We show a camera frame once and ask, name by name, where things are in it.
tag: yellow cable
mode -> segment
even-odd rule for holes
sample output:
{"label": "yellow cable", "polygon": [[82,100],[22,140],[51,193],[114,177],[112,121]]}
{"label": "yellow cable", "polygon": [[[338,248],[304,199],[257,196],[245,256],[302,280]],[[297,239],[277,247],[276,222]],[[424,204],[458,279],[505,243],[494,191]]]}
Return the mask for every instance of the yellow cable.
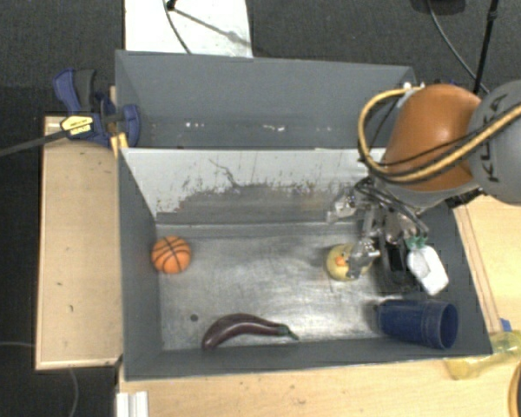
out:
{"label": "yellow cable", "polygon": [[465,144],[463,147],[460,147],[453,153],[451,153],[448,156],[445,156],[444,158],[440,159],[439,161],[436,161],[433,165],[430,165],[429,167],[425,169],[421,169],[418,171],[415,171],[409,175],[394,175],[394,173],[386,166],[381,165],[377,162],[375,162],[369,155],[370,150],[366,146],[366,138],[365,138],[365,120],[368,112],[370,109],[378,102],[387,99],[389,97],[395,97],[395,96],[402,96],[407,91],[410,91],[412,89],[392,89],[389,91],[385,91],[383,93],[380,93],[373,97],[369,101],[369,103],[363,108],[361,111],[361,114],[359,116],[359,123],[358,123],[358,133],[359,133],[359,146],[361,148],[362,154],[365,155],[366,164],[368,167],[374,170],[378,170],[381,173],[386,174],[386,178],[390,180],[390,182],[416,182],[420,179],[433,176],[437,174],[440,170],[446,168],[447,166],[451,165],[453,162],[462,159],[467,154],[469,154],[471,151],[473,151],[476,147],[478,147],[481,143],[486,141],[489,137],[493,136],[495,133],[497,133],[500,129],[508,125],[510,122],[512,122],[514,119],[517,119],[519,116],[521,116],[521,104],[519,104],[515,109],[512,109],[508,114],[501,117],[499,120],[497,120],[494,123],[491,123],[491,125],[486,128],[484,131],[473,137],[467,144]]}

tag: white paper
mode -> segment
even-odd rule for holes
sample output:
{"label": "white paper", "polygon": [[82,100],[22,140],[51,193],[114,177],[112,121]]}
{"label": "white paper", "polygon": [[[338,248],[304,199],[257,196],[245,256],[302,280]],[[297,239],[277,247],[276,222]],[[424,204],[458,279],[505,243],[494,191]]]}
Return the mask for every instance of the white paper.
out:
{"label": "white paper", "polygon": [[[172,21],[192,53],[253,56],[245,0],[178,0],[175,8]],[[162,0],[125,0],[125,48],[185,54]]]}

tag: wooden board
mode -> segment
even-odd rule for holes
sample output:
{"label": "wooden board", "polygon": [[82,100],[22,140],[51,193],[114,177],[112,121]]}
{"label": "wooden board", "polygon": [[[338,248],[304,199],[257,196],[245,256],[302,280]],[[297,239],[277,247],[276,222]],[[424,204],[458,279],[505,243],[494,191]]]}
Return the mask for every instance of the wooden board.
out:
{"label": "wooden board", "polygon": [[44,147],[36,369],[112,365],[122,353],[115,173],[104,147]]}

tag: toy basketball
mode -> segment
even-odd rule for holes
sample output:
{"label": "toy basketball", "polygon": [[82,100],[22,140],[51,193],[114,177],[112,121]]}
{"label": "toy basketball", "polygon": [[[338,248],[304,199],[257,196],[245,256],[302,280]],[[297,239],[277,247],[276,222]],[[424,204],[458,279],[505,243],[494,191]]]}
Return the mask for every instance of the toy basketball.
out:
{"label": "toy basketball", "polygon": [[179,236],[166,236],[156,242],[150,260],[159,272],[179,274],[191,261],[191,248]]}

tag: blue cup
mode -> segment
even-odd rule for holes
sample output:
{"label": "blue cup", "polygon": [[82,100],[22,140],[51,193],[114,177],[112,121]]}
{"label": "blue cup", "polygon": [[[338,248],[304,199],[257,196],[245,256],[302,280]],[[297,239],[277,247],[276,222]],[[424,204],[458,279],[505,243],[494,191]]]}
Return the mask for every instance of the blue cup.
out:
{"label": "blue cup", "polygon": [[439,300],[388,300],[376,309],[382,332],[402,341],[447,349],[458,336],[458,310]]}

